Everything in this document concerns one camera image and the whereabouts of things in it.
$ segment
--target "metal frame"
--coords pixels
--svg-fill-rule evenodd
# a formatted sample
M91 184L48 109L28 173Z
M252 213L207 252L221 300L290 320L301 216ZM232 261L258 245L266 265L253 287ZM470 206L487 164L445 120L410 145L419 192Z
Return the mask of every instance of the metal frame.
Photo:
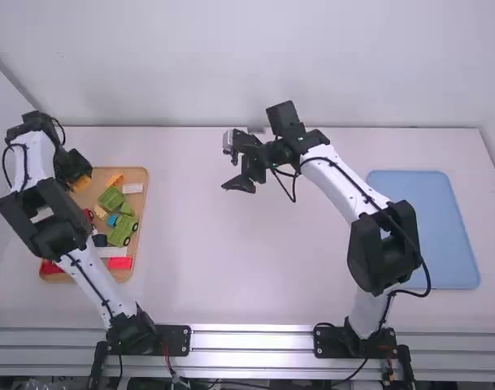
M192 325L191 353L173 357L189 378L343 379L359 360L317 359L312 326ZM0 375L89 374L102 329L0 328ZM495 381L495 333L398 332L410 346L418 380ZM163 357L124 356L124 377L168 377ZM402 376L395 367L397 377ZM357 379L380 379L380 362L370 360ZM117 357L105 376L119 375Z

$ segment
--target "orange block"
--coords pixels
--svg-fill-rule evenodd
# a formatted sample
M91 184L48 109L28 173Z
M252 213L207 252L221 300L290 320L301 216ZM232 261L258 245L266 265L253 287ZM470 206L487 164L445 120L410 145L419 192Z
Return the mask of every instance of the orange block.
M119 173L117 175L112 175L110 179L106 182L106 186L110 187L114 185L117 187L118 185L122 184L124 181L124 175L122 173Z

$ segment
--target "green block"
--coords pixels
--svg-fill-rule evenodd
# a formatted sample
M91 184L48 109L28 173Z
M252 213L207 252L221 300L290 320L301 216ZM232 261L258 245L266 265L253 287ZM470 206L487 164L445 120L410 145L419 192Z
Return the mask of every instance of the green block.
M125 200L126 197L124 194L113 185L108 187L104 194L98 199L99 204L110 212L117 210L117 208L122 205Z
M133 208L126 202L123 203L123 205L120 207L120 212L121 214L126 214L130 217L133 217L135 215L135 213L133 212Z

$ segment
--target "black mounting bracket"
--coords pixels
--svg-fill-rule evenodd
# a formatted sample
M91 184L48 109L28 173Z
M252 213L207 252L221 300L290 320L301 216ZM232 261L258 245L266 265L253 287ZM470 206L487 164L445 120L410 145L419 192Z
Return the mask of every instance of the black mounting bracket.
M314 355L318 359L340 358L397 358L395 331L386 327L367 339L359 339L347 327L321 326L314 328Z
M191 341L191 327L188 325L155 325L157 333L160 335L158 343L153 349L143 356L164 356L164 345L170 357L184 357L189 355ZM118 348L108 345L108 355L119 355Z

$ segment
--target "wooden tray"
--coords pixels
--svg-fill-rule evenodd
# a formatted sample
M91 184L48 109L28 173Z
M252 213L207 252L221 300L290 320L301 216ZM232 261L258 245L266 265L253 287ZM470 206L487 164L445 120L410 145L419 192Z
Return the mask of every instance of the wooden tray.
M115 280L118 283L122 283L132 275L133 268L135 267L135 260L137 256L137 245L139 242L139 233L141 232L141 220L142 213L144 211L144 204L146 199L146 192L148 189L148 171L143 167L95 167L92 172L92 182L90 185L80 193L71 193L72 198L76 201L81 209L91 209L98 204L99 196L105 192L107 186L106 182L112 175L122 174L124 180L117 187L122 189L123 184L135 184L142 183L142 193L132 193L126 195L126 202L133 208L135 215L139 218L139 228L132 235L132 239L128 245L127 256L132 258L132 268L129 270L110 270ZM100 220L97 216L93 217L93 223L99 233L108 234L110 227L106 225L106 222ZM102 261L108 267L108 258L103 258ZM68 283L73 282L73 279L69 274L57 273L46 274L41 271L40 267L39 276L47 282L51 283Z

